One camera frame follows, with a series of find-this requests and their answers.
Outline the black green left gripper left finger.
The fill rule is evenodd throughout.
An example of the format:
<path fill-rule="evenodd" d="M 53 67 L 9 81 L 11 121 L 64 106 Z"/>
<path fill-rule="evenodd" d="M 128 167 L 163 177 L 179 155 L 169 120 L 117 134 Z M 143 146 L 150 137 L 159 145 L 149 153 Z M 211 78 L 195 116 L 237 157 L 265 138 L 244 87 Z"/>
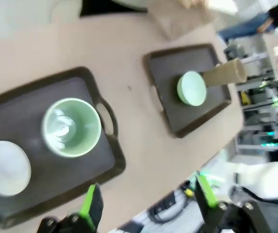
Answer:
<path fill-rule="evenodd" d="M 89 186 L 79 212 L 59 220 L 48 216 L 42 219 L 39 233 L 96 233 L 103 212 L 103 197 L 98 183 Z"/>

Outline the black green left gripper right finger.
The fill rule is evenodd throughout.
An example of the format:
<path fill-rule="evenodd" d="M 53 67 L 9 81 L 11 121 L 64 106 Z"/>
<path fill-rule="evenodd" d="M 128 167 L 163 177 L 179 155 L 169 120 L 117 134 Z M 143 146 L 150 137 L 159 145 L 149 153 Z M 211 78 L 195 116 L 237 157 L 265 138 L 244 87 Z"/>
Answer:
<path fill-rule="evenodd" d="M 269 225 L 258 204 L 246 201 L 241 206 L 219 201 L 205 176 L 196 174 L 195 199 L 204 223 L 201 233 L 220 233 L 232 230 L 235 233 L 267 233 Z"/>

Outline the person's left hand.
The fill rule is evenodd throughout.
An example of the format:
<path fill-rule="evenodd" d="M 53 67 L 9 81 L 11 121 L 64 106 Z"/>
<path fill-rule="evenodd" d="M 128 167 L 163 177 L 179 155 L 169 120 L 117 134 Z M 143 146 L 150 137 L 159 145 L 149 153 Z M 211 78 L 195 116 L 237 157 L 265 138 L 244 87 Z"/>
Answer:
<path fill-rule="evenodd" d="M 178 2 L 185 8 L 191 8 L 200 5 L 202 0 L 178 0 Z"/>

